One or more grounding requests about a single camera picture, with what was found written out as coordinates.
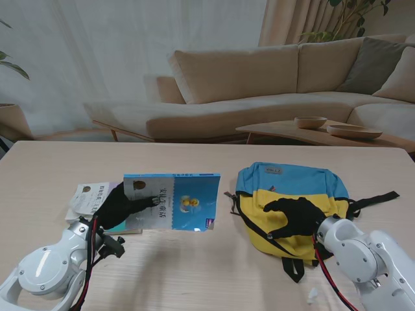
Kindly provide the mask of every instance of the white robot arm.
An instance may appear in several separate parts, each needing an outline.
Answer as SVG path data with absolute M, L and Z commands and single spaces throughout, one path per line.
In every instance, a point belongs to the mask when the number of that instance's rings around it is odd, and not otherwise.
M 353 222 L 326 218 L 317 239 L 356 286 L 367 311 L 415 310 L 415 265 L 385 232 L 365 234 Z M 378 277 L 387 275 L 381 283 Z
M 87 259 L 88 224 L 84 220 L 71 224 L 57 244 L 27 255 L 0 286 L 0 311 L 30 311 L 18 306 L 22 290 L 46 299 L 63 297 L 52 311 L 69 310 L 86 276 L 80 265 Z M 122 238 L 115 241 L 101 230 L 95 237 L 95 250 L 102 258 L 110 254 L 120 257 L 122 243 Z

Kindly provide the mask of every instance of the curtain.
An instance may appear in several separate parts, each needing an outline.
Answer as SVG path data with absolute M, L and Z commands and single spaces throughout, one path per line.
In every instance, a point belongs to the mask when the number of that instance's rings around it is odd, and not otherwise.
M 32 133 L 91 128 L 83 102 L 146 101 L 144 75 L 171 75 L 175 49 L 257 45 L 266 0 L 0 0 L 0 103 L 19 104 Z
M 340 11 L 341 5 L 333 8 L 327 0 L 267 0 L 258 46 L 300 43 L 304 32 L 332 31 Z M 350 38 L 354 30 L 342 34 Z

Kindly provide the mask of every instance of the white debris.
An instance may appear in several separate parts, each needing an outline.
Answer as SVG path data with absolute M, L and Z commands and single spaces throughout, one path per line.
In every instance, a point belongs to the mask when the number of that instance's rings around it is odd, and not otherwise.
M 311 288 L 311 291 L 309 292 L 309 298 L 307 300 L 307 303 L 309 305 L 311 305 L 312 303 L 315 303 L 317 296 L 318 296 L 317 288 L 315 288 L 315 287 Z

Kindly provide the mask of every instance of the blue book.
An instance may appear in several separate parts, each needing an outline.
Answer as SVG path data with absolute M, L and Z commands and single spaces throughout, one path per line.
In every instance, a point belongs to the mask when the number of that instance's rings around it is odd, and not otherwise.
M 216 217 L 220 174 L 125 174 L 130 200 L 157 196 L 161 203 L 129 216 L 127 229 L 205 231 Z

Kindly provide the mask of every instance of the red cable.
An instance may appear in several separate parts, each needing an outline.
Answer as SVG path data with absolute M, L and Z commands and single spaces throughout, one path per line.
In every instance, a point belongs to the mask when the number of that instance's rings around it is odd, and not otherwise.
M 93 225 L 92 225 L 92 262 L 94 262 L 94 259 L 95 259 L 95 232 L 97 231 L 97 223 L 98 223 L 98 220 L 94 219 L 94 222 L 93 222 Z M 88 286 L 89 286 L 89 280 L 85 284 L 85 287 L 82 291 L 82 294 L 81 294 L 80 298 L 78 299 L 78 302 L 75 306 L 75 310 L 77 310 L 77 308 L 80 307 L 79 304 L 85 299 L 86 293 L 88 291 Z
M 314 236 L 313 236 L 313 244 L 314 244 L 314 246 L 316 246 L 316 240 L 314 239 Z M 326 267 L 326 264 L 324 263 L 324 261 L 321 259 L 321 257 L 320 257 L 320 253 L 318 252 L 318 250 L 317 250 L 317 248 L 315 248 L 315 250 L 316 250 L 316 256 L 317 256 L 317 260 L 318 260 L 318 262 L 320 263 L 320 267 L 322 268 L 322 270 L 323 270 L 323 273 L 324 273 L 324 275 L 327 277 L 327 279 L 328 279 L 328 281 L 329 281 L 329 283 L 330 283 L 330 285 L 331 285 L 331 287 L 333 287 L 333 289 L 336 289 L 337 290 L 337 292 L 336 292 L 336 294 L 341 298 L 341 299 L 343 299 L 345 302 L 346 302 L 346 304 L 348 305 L 348 306 L 350 306 L 354 311 L 359 311 L 355 306 L 353 306 L 343 295 L 342 295 L 342 293 L 340 293 L 340 291 L 338 290 L 338 288 L 337 288 L 337 286 L 336 286 L 336 284 L 335 284 L 335 282 L 333 281 L 333 279 L 331 278 L 331 275 L 330 275 L 330 273 L 329 273 L 329 270 L 327 270 L 327 267 Z

